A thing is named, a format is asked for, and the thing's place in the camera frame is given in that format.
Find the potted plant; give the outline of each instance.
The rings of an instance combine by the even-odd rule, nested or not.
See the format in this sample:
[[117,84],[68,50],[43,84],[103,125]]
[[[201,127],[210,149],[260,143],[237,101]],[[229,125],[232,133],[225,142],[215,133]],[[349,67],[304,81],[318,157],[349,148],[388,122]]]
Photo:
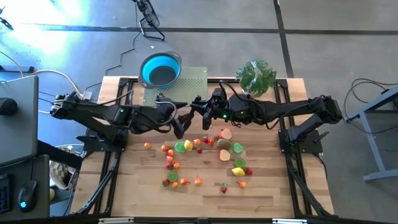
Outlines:
[[242,91],[255,97],[263,95],[276,81],[276,71],[263,60],[251,60],[236,72]]

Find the metal stand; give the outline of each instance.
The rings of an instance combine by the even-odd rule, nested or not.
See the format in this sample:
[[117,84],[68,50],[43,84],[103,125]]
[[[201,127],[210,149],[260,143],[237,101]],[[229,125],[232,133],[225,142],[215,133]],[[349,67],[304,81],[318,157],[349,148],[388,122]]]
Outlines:
[[150,27],[154,28],[158,33],[160,33],[162,37],[161,37],[161,38],[160,38],[160,37],[153,37],[153,36],[148,36],[148,35],[145,34],[144,29],[142,28],[142,22],[144,22],[144,20],[145,20],[145,18],[142,18],[142,19],[139,21],[139,28],[141,29],[142,35],[143,35],[144,37],[146,37],[146,38],[164,41],[165,36],[164,36],[163,33],[162,33],[156,26],[154,26],[152,23],[148,23],[148,25],[149,25]]
[[[372,180],[379,180],[379,179],[385,179],[389,177],[398,177],[398,169],[392,169],[392,170],[386,170],[384,167],[383,161],[381,159],[379,149],[377,148],[375,136],[372,133],[371,127],[369,125],[368,119],[367,119],[367,114],[372,113],[379,107],[385,105],[386,103],[393,101],[398,97],[398,87],[395,87],[391,90],[386,91],[383,93],[381,96],[379,96],[378,99],[369,102],[367,105],[365,105],[363,108],[358,110],[357,112],[348,115],[347,117],[344,117],[344,120],[346,123],[350,123],[352,120],[359,118],[362,121],[363,129],[364,131],[368,132],[366,133],[368,137],[368,141],[371,145],[372,153],[374,156],[374,160],[376,161],[377,167],[379,169],[379,172],[375,172],[369,175],[363,176],[363,179],[365,182],[369,182]],[[391,112],[391,110],[377,110],[378,113],[388,113]]]

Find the toy fruit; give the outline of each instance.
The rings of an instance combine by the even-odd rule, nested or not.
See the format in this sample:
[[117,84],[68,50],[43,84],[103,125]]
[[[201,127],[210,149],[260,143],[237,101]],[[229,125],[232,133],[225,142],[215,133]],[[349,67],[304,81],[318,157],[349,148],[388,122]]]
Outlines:
[[185,142],[184,142],[184,148],[185,148],[185,150],[187,150],[187,151],[191,151],[191,150],[193,149],[192,142],[189,141],[189,140],[185,140]]
[[234,161],[234,164],[235,164],[235,167],[240,167],[240,168],[243,168],[244,167],[244,165],[245,165],[245,161],[244,161],[244,159],[242,159],[242,158],[237,158],[237,159],[235,159],[235,161]]
[[162,146],[162,151],[167,152],[170,148],[168,146],[163,145]]
[[203,137],[203,138],[201,139],[201,141],[203,141],[203,143],[206,143],[206,144],[209,143],[209,139],[208,139],[207,137]]
[[241,144],[239,144],[239,143],[234,143],[233,148],[234,148],[234,152],[235,153],[243,152],[243,146]]
[[174,172],[174,171],[170,171],[170,172],[167,174],[167,178],[168,178],[169,181],[175,182],[175,181],[178,180],[178,174],[177,174],[176,172]]
[[245,181],[240,181],[237,183],[241,189],[245,189],[248,186],[248,184]]
[[230,147],[232,146],[232,142],[230,140],[227,139],[219,139],[217,141],[217,147],[219,149],[230,149]]
[[220,150],[221,161],[229,161],[229,158],[231,158],[231,154],[227,150],[225,149]]
[[177,188],[178,187],[178,182],[172,182],[172,188]]
[[166,156],[166,161],[167,162],[173,162],[173,157],[172,156]]
[[171,169],[172,168],[172,164],[169,162],[166,162],[166,169]]
[[184,148],[184,142],[177,142],[174,145],[174,149],[179,152],[179,153],[184,153],[185,152],[185,148]]
[[194,181],[195,186],[201,186],[201,179],[199,178],[199,176],[197,176],[197,178]]
[[252,175],[253,174],[253,171],[250,168],[248,168],[248,167],[243,168],[243,170],[244,170],[244,173],[246,175]]
[[214,140],[213,139],[209,139],[209,146],[214,146]]
[[180,180],[181,185],[187,185],[187,184],[191,184],[191,182],[187,181],[186,179],[182,178]]
[[180,168],[180,163],[179,162],[174,162],[173,167],[174,167],[174,169]]
[[174,156],[173,149],[169,149],[169,150],[167,151],[167,155],[168,155],[168,156]]
[[223,185],[220,187],[220,191],[221,191],[223,194],[225,194],[225,192],[227,191],[227,189],[228,189],[228,186],[227,186],[226,184],[223,184]]
[[150,144],[149,144],[149,142],[145,142],[145,143],[144,143],[144,148],[145,148],[145,149],[150,149]]
[[167,178],[162,181],[163,187],[167,187],[167,186],[169,186],[169,184],[170,184],[170,181]]
[[243,177],[244,176],[244,170],[242,168],[240,168],[240,167],[232,169],[232,173],[234,173],[234,175],[236,177]]
[[228,128],[224,128],[221,132],[221,137],[230,140],[232,138],[232,133]]

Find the concrete floor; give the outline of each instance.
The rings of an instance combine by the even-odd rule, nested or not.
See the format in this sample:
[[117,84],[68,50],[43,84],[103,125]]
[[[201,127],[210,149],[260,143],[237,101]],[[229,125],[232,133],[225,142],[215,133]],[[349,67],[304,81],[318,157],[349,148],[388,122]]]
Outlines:
[[[162,27],[277,29],[273,0],[153,0]],[[395,0],[280,0],[286,29],[397,30]],[[20,65],[54,69],[71,76],[81,90],[102,80],[104,71],[118,64],[119,54],[131,47],[135,32],[42,31],[26,23],[81,26],[135,27],[130,0],[8,1],[2,17],[16,28],[0,27],[0,49]],[[244,62],[261,58],[286,77],[279,34],[166,32],[166,41],[136,41],[136,51],[123,57],[123,68],[108,75],[137,75],[148,55],[174,50],[183,65],[208,67],[211,76],[234,76]],[[398,35],[287,35],[294,77],[304,78],[309,97],[321,94],[343,100],[355,78],[398,83]],[[1,64],[11,64],[0,57]],[[17,73],[0,73],[17,78]],[[73,90],[55,74],[40,75],[40,90],[65,94]],[[96,95],[99,87],[92,89]],[[362,86],[358,94],[371,100],[376,86]],[[360,107],[351,97],[348,111]],[[41,110],[50,105],[40,102]],[[362,176],[377,170],[366,136],[343,122],[324,125],[324,160],[335,213],[341,217],[397,222],[398,178],[365,184]],[[79,144],[75,136],[85,128],[39,114],[39,139],[53,145]],[[66,201],[53,205],[52,215],[62,214]]]

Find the wooden table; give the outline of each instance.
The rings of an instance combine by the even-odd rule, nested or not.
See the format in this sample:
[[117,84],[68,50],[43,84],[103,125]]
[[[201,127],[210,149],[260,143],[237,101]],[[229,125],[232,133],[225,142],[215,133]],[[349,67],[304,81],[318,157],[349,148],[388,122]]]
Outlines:
[[[120,77],[104,77],[99,102],[116,97]],[[287,79],[292,101],[307,99],[304,81],[301,78]],[[208,95],[218,84],[208,85]],[[232,91],[226,89],[230,96]],[[134,104],[142,104],[144,89],[134,84]],[[275,101],[272,88],[260,97],[261,100]],[[296,116],[296,124],[309,116]],[[231,123],[213,120],[208,131],[201,128],[201,116],[195,116],[184,140],[193,140],[208,135],[212,138],[229,128],[233,132],[232,142],[244,146],[241,157],[247,166],[253,169],[253,175],[234,177],[231,168],[233,162],[218,160],[216,147],[202,145],[203,154],[195,151],[185,154],[175,153],[174,160],[181,164],[177,171],[181,178],[193,182],[198,175],[203,185],[180,186],[177,189],[163,188],[161,182],[167,177],[164,153],[161,145],[173,146],[177,139],[172,131],[161,134],[156,131],[141,135],[130,135],[126,151],[122,154],[118,180],[114,195],[112,216],[127,217],[240,217],[240,218],[277,218],[293,217],[292,199],[285,157],[279,151],[277,140],[278,126],[267,130],[265,126],[250,124],[236,128]],[[152,148],[144,149],[144,142]],[[81,174],[76,187],[71,212],[77,211],[97,188],[103,163],[104,153],[95,152],[86,158],[81,167]],[[303,154],[303,164],[307,185],[324,208],[333,213],[325,171],[321,162],[314,155]],[[247,189],[240,189],[236,181],[244,180]],[[226,194],[220,192],[220,185],[228,184]],[[300,208],[304,211],[301,191],[298,190]],[[104,191],[102,208],[106,203],[108,188]]]

